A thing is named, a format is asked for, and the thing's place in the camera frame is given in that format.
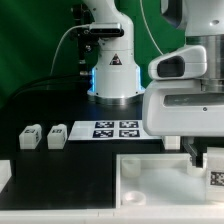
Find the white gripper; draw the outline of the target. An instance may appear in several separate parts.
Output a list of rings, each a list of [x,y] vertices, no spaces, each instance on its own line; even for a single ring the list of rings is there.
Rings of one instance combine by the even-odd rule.
[[[186,136],[182,145],[192,165],[202,168],[204,145],[197,137],[224,136],[224,93],[202,92],[197,80],[152,81],[143,96],[142,122],[149,135]]]

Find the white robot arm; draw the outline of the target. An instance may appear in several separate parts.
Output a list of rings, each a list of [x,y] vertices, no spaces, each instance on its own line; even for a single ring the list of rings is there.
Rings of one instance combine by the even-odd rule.
[[[192,164],[203,165],[202,137],[224,136],[224,0],[160,0],[163,18],[185,31],[185,44],[152,60],[152,82],[140,84],[134,61],[133,23],[114,0],[83,0],[94,22],[87,32],[99,39],[89,98],[125,104],[143,98],[146,133],[180,136]]]

